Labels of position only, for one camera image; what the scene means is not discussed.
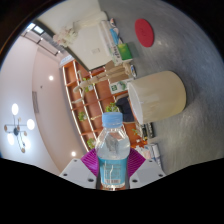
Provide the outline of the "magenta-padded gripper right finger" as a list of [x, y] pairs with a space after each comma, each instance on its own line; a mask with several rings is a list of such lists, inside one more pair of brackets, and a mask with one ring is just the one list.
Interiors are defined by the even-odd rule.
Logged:
[[145, 159], [135, 149], [130, 149], [127, 159], [127, 175], [130, 189], [146, 186], [166, 176], [153, 159]]

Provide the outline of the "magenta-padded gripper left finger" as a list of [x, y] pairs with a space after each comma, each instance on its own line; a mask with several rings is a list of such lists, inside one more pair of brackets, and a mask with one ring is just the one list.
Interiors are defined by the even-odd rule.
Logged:
[[68, 180], [78, 186], [95, 189], [99, 174], [99, 162], [96, 150], [92, 149], [81, 159], [73, 158], [60, 177]]

